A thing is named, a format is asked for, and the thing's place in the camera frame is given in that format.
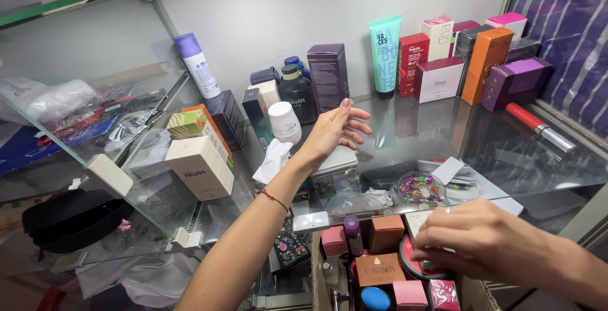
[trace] purple cap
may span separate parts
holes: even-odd
[[[178,47],[182,58],[189,58],[202,52],[194,33],[182,34],[173,39],[173,42]]]
[[[349,215],[344,217],[344,232],[350,236],[357,236],[361,232],[359,227],[359,219],[356,216]]]

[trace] teal tube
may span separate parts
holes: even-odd
[[[401,20],[402,15],[399,14],[370,23],[374,79],[381,100],[390,100],[395,92]]]

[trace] forearm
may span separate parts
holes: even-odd
[[[546,288],[597,311],[608,311],[608,263],[566,238],[555,245],[559,276],[547,279]]]
[[[266,186],[289,207],[300,185],[312,173],[307,160],[295,155]],[[264,194],[232,224],[196,270],[175,310],[234,310],[238,307],[277,238],[285,208]]]

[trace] blue lid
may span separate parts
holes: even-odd
[[[364,288],[361,300],[370,311],[386,311],[390,307],[389,295],[377,287]]]
[[[199,46],[198,41],[196,41],[194,33],[182,34],[173,39],[173,42],[175,43],[175,46],[178,47],[179,54],[182,55],[182,58],[192,57],[202,52],[201,46]]]
[[[285,62],[285,65],[289,65],[289,64],[297,65],[298,63],[300,63],[300,57],[298,57],[296,55],[293,57],[288,57],[288,58],[285,58],[284,62]]]

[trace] purple bottle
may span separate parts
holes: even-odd
[[[361,237],[361,227],[356,216],[349,215],[344,218],[344,234],[348,241],[350,254],[352,256],[363,255],[363,238]]]

